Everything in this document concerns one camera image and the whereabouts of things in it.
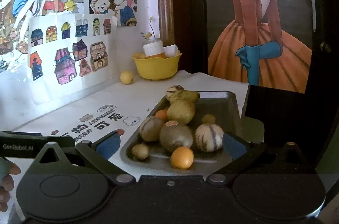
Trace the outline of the person's left hand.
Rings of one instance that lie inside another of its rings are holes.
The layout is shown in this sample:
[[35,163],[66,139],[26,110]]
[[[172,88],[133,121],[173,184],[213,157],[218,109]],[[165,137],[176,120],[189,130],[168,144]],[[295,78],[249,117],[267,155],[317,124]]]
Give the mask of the person's left hand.
[[10,200],[10,192],[14,189],[13,175],[19,175],[21,169],[12,161],[1,157],[1,212],[7,211],[7,203]]

